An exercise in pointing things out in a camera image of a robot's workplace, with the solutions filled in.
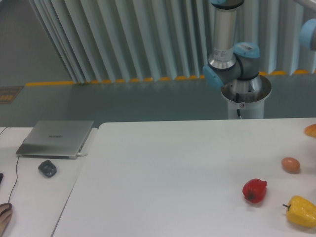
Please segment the person's hand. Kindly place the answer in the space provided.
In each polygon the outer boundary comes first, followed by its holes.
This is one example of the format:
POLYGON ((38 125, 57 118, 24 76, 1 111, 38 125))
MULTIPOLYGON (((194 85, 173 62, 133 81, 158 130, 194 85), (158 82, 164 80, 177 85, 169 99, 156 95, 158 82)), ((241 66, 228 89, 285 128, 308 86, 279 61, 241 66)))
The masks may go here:
POLYGON ((0 236, 3 235, 8 223, 10 222, 11 220, 11 217, 6 217, 5 216, 5 212, 6 212, 6 209, 8 207, 8 203, 3 203, 0 205, 0 236))

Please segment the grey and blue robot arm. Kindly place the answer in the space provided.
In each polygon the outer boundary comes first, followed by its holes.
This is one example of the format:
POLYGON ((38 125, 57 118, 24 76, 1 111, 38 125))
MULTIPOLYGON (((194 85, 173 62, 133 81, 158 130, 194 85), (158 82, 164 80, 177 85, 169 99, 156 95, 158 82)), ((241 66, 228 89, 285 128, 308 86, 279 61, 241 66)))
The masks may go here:
POLYGON ((213 0, 212 51, 205 78, 220 87, 259 72, 316 70, 313 0, 213 0))

